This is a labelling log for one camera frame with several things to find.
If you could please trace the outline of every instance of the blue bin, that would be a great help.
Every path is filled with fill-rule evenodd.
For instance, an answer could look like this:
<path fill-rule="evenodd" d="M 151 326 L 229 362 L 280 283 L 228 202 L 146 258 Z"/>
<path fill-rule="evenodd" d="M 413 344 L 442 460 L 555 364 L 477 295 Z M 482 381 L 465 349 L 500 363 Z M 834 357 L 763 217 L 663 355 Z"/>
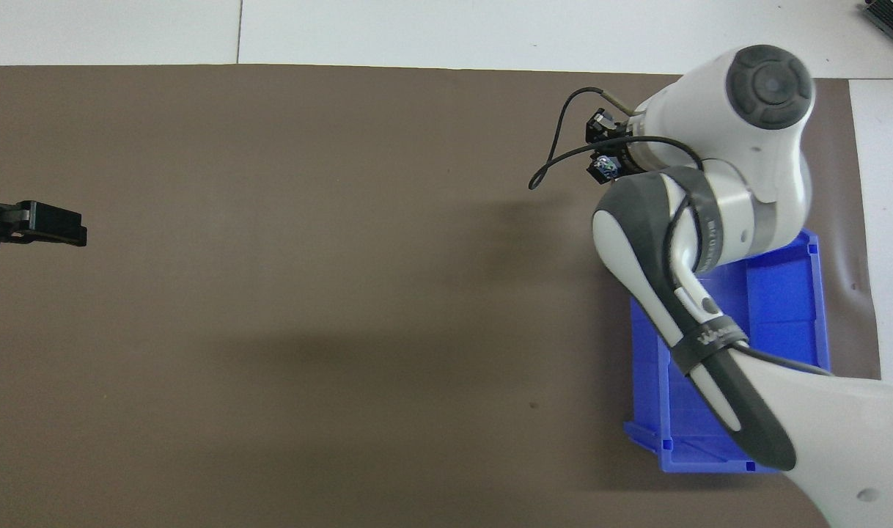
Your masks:
<path fill-rule="evenodd" d="M 702 275 L 707 291 L 761 351 L 831 369 L 818 237 L 808 230 L 766 254 Z M 664 472 L 774 472 L 727 435 L 633 300 L 631 440 Z"/>

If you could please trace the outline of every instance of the white surface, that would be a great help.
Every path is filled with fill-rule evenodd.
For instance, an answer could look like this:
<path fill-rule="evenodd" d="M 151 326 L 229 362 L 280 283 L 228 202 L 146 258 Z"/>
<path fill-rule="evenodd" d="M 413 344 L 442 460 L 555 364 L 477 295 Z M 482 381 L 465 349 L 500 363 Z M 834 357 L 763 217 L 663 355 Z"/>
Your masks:
<path fill-rule="evenodd" d="M 892 528 L 893 385 L 805 374 L 732 355 L 795 445 L 795 468 L 785 477 L 805 491 L 828 524 Z"/>
<path fill-rule="evenodd" d="M 240 0 L 0 0 L 0 65 L 233 63 Z"/>
<path fill-rule="evenodd" d="M 893 78 L 862 0 L 245 0 L 241 62 L 687 73 L 777 44 L 815 77 Z"/>
<path fill-rule="evenodd" d="M 893 81 L 851 81 L 883 379 L 893 381 Z"/>

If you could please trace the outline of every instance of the brown mat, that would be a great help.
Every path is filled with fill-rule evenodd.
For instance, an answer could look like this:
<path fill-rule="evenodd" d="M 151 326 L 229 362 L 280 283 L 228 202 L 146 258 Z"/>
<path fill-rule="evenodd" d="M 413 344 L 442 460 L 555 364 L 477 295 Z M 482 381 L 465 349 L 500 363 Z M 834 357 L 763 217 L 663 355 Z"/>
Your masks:
<path fill-rule="evenodd" d="M 781 475 L 662 474 L 559 104 L 671 76 L 0 67 L 0 526 L 825 526 Z M 818 82 L 834 369 L 878 375 L 848 83 Z M 574 105 L 564 147 L 598 101 Z"/>

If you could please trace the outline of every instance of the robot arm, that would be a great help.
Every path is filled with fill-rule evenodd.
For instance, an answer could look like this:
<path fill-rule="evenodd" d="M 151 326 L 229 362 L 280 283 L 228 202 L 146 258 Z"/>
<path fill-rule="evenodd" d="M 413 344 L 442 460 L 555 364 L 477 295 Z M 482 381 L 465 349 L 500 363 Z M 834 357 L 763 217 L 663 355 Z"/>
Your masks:
<path fill-rule="evenodd" d="M 704 170 L 668 144 L 598 148 L 591 174 L 600 158 L 636 174 L 610 184 L 594 242 L 748 455 L 783 471 L 832 526 L 893 528 L 893 385 L 769 361 L 695 277 L 801 230 L 811 185 L 799 139 L 814 99 L 798 58 L 752 46 L 691 71 L 624 125 L 601 128 L 607 140 L 681 141 Z"/>

